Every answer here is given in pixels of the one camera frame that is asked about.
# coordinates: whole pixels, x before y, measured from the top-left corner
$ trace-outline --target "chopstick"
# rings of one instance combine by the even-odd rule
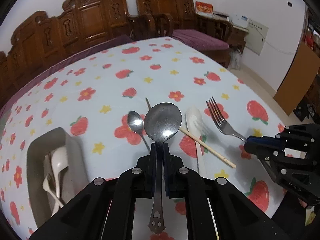
[[[148,98],[146,98],[146,102],[148,105],[149,110],[151,109],[150,103]],[[184,134],[188,135],[190,138],[192,138],[193,140],[195,140],[196,142],[198,142],[199,144],[201,144],[204,148],[208,149],[208,151],[212,152],[214,155],[216,155],[220,160],[222,160],[223,162],[225,162],[226,164],[230,165],[232,168],[236,168],[237,166],[229,161],[226,157],[224,157],[223,155],[221,155],[220,153],[218,153],[217,151],[215,151],[214,149],[212,149],[210,146],[208,146],[207,144],[205,144],[203,141],[201,141],[199,138],[195,137],[192,133],[190,133],[189,131],[187,131],[186,129],[180,127],[179,130],[181,132],[183,132]]]

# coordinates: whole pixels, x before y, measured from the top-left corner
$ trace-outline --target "metal fork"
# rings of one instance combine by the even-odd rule
[[[218,105],[216,101],[213,99],[213,97],[207,101],[207,106],[210,111],[211,117],[220,132],[222,132],[225,135],[235,136],[243,140],[244,142],[247,142],[247,138],[242,136],[240,133],[237,133],[232,128],[232,126],[226,121],[226,119],[222,116],[222,113],[218,108]]]

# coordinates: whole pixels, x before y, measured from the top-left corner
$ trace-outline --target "silver bolt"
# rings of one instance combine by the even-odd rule
[[[94,179],[93,184],[99,186],[99,185],[101,185],[104,181],[105,181],[105,180],[104,180],[103,178],[96,178],[96,179]]]
[[[131,172],[133,173],[133,174],[139,174],[139,173],[141,173],[141,169],[140,168],[138,168],[138,167],[135,167],[135,168],[133,168],[132,170],[131,170]]]
[[[181,168],[179,169],[179,172],[182,173],[182,174],[186,174],[186,173],[189,172],[189,170],[188,170],[188,168],[186,168],[186,167],[181,167]]]
[[[217,178],[217,183],[220,185],[225,185],[227,184],[227,180],[223,177]]]

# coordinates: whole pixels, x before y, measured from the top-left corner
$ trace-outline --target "white wire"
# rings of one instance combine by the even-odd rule
[[[258,33],[264,38],[265,43],[268,44],[270,47],[272,47],[273,49],[275,49],[275,50],[277,50],[277,51],[279,51],[279,52],[281,52],[281,53],[283,53],[283,54],[287,54],[287,55],[295,55],[295,54],[296,54],[295,52],[294,52],[294,53],[292,53],[292,52],[285,52],[285,51],[283,51],[283,50],[281,50],[281,49],[277,49],[277,48],[274,47],[272,44],[270,44],[269,42],[267,42],[267,39],[265,38],[265,36],[263,36],[263,34],[257,29],[257,27],[254,26],[253,21],[252,21],[250,18],[249,18],[249,20],[251,21],[253,28],[258,31]]]

